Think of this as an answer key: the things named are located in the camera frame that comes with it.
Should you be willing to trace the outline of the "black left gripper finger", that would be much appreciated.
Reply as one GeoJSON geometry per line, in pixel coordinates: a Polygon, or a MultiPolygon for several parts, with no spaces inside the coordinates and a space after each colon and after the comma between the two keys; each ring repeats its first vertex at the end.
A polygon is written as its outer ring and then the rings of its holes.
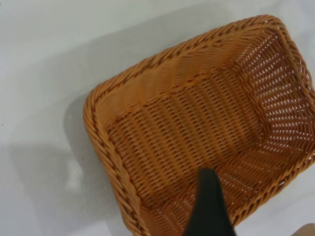
{"type": "Polygon", "coordinates": [[[233,236],[221,183],[212,169],[198,171],[195,204],[184,230],[185,236],[233,236]]]}

